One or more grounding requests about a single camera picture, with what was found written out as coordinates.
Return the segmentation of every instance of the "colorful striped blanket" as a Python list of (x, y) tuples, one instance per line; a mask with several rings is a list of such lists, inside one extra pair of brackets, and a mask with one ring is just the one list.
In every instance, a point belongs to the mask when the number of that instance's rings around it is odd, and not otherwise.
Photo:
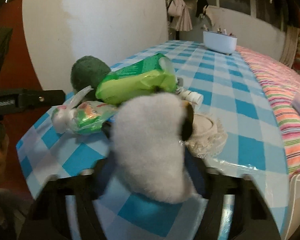
[(300, 75), (280, 62), (237, 46), (260, 83), (279, 124), (287, 155), (289, 175), (300, 173), (300, 115), (291, 102), (300, 93)]

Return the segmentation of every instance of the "white plastic box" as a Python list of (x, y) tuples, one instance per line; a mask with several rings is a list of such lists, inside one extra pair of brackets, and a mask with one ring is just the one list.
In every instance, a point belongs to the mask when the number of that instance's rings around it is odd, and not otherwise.
[(222, 33), (204, 31), (203, 43), (208, 49), (224, 54), (232, 54), (237, 46), (237, 38)]

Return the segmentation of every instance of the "white plush object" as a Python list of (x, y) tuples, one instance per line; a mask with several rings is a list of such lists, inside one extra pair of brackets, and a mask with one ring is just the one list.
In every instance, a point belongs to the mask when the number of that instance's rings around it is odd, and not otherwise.
[(179, 142), (185, 116), (181, 99), (168, 93), (134, 98), (119, 109), (113, 147), (133, 191), (167, 203), (190, 197), (193, 186)]

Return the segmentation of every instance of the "snack package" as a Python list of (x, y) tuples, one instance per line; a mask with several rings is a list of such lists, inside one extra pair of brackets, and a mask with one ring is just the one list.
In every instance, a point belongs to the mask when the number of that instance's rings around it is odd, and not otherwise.
[(57, 106), (51, 116), (52, 125), (57, 133), (71, 130), (78, 134), (91, 134), (101, 131), (102, 124), (117, 113), (117, 108), (98, 101), (86, 101), (75, 108), (91, 86), (78, 92), (69, 105)]
[(99, 84), (96, 98), (111, 105), (118, 105), (131, 98), (150, 95), (156, 88), (173, 93), (177, 88), (174, 73), (163, 70), (159, 60), (162, 54), (147, 57), (131, 66), (110, 72)]

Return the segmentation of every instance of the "blue and white tablecloth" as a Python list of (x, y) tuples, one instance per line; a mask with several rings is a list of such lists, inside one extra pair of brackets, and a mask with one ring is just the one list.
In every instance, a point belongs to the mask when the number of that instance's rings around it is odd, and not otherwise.
[[(168, 41), (115, 64), (116, 70), (157, 53), (169, 57), (185, 87), (204, 96), (200, 111), (221, 119), (228, 133), (223, 152), (209, 159), (230, 176), (251, 174), (283, 230), (288, 205), (289, 180), (281, 133), (271, 107), (254, 74), (235, 52), (230, 56), (205, 50), (190, 41)], [(78, 136), (57, 134), (51, 125), (53, 108), (45, 113), (17, 144), (23, 174), (34, 197), (51, 174), (74, 176), (108, 154), (102, 134)], [(80, 239), (73, 211), (69, 220), (74, 239)], [(201, 221), (206, 201), (194, 196), (170, 205), (129, 192), (114, 176), (106, 194), (95, 202), (109, 240), (192, 239)], [(232, 214), (232, 198), (226, 199), (219, 239), (226, 239)]]

